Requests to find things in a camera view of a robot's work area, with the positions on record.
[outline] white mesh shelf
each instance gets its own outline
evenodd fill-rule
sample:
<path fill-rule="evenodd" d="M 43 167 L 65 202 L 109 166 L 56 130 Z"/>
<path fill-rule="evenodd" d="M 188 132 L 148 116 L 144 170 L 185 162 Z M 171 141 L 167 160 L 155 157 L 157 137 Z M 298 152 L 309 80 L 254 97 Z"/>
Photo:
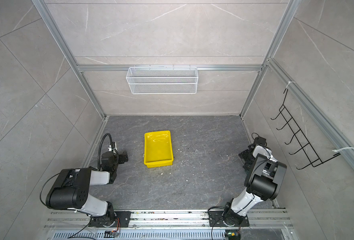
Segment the white mesh shelf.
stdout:
<path fill-rule="evenodd" d="M 126 80 L 133 94 L 196 93 L 196 67 L 131 67 Z"/>

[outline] black mounting plate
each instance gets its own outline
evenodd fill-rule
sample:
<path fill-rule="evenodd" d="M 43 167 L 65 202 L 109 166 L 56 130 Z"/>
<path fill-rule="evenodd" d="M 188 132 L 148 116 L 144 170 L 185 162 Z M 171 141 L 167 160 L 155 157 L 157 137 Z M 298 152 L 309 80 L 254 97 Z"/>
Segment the black mounting plate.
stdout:
<path fill-rule="evenodd" d="M 221 218 L 223 211 L 209 211 L 209 225 L 211 227 L 228 227 Z M 248 227 L 249 219 L 246 215 L 245 219 L 241 223 L 241 227 Z"/>
<path fill-rule="evenodd" d="M 132 212 L 122 211 L 122 212 L 114 212 L 114 213 L 116 214 L 116 218 L 120 219 L 120 226 L 121 227 L 128 227 L 129 226 L 130 216 L 131 216 Z M 113 225 L 111 225 L 110 227 L 112 227 L 112 228 L 117 227 L 117 222 L 118 221 L 115 221 L 113 223 Z M 104 227 L 104 226 L 99 222 L 91 221 L 89 223 L 88 227 Z"/>

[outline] aluminum profile frame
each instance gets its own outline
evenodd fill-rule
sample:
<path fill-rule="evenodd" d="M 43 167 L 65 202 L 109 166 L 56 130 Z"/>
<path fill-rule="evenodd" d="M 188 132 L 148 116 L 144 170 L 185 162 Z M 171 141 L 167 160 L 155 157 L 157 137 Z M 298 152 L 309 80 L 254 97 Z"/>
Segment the aluminum profile frame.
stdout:
<path fill-rule="evenodd" d="M 195 67 L 200 71 L 261 71 L 261 65 L 257 64 L 229 64 L 229 65 L 209 65 L 209 64 L 192 64 L 192 65 L 78 65 L 79 71 L 127 71 L 130 67 Z"/>
<path fill-rule="evenodd" d="M 61 35 L 52 15 L 49 12 L 48 7 L 46 6 L 43 0 L 32 0 L 33 4 L 35 5 L 37 11 L 40 13 L 42 19 L 44 20 L 46 26 L 48 27 L 50 33 L 52 34 L 53 38 L 55 39 L 57 45 L 61 49 L 63 55 L 65 56 L 66 60 L 68 61 L 70 67 L 72 68 L 74 74 L 77 76 L 78 80 L 80 81 L 82 87 L 85 89 L 86 93 L 88 94 L 90 100 L 92 101 L 94 107 L 96 108 L 98 114 L 103 119 L 106 117 L 100 103 L 98 102 L 96 96 L 94 95 L 93 90 L 89 86 L 85 76 L 77 69 L 76 60 L 70 51 L 70 48 L 66 44 L 64 37 Z"/>
<path fill-rule="evenodd" d="M 300 3 L 301 3 L 301 0 L 290 0 L 290 2 L 288 3 L 287 8 L 284 13 L 284 16 L 281 19 L 278 29 L 273 37 L 270 47 L 266 53 L 265 59 L 262 64 L 262 70 L 256 76 L 256 79 L 249 91 L 249 94 L 247 95 L 244 106 L 242 107 L 241 112 L 239 113 L 241 118 L 245 117 L 245 114 L 246 114 L 247 110 L 249 109 L 254 96 L 256 95 L 258 87 L 261 84 L 261 81 L 262 81 L 262 79 L 265 75 L 265 72 L 266 72 L 266 62 L 267 62 L 268 58 L 272 58 L 275 55 L 275 52 L 277 51 L 285 33 L 286 33 L 286 30 L 289 27 L 290 22 L 292 21 L 294 14 L 297 11 L 297 8 Z"/>
<path fill-rule="evenodd" d="M 267 65 L 285 85 L 289 81 L 293 82 L 293 79 L 274 59 L 268 58 Z M 345 137 L 345 135 L 333 124 L 333 122 L 310 99 L 298 84 L 291 83 L 287 88 L 337 149 L 354 147 L 347 137 Z M 345 149 L 340 151 L 340 153 L 354 170 L 354 149 Z"/>

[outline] yellow tray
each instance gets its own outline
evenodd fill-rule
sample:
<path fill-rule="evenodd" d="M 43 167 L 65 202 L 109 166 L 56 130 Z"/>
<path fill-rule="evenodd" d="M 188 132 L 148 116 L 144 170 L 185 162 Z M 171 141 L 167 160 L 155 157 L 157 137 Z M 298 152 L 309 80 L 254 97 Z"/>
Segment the yellow tray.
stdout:
<path fill-rule="evenodd" d="M 170 131 L 145 133 L 144 164 L 148 167 L 163 167 L 173 164 Z"/>

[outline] yellow bin rim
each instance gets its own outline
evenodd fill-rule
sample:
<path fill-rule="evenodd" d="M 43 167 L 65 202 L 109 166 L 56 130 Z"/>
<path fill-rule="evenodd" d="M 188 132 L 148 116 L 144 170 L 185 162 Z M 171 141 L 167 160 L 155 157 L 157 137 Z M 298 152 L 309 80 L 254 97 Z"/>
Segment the yellow bin rim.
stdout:
<path fill-rule="evenodd" d="M 173 164 L 173 149 L 170 131 L 145 133 L 144 164 L 148 167 L 163 167 Z"/>

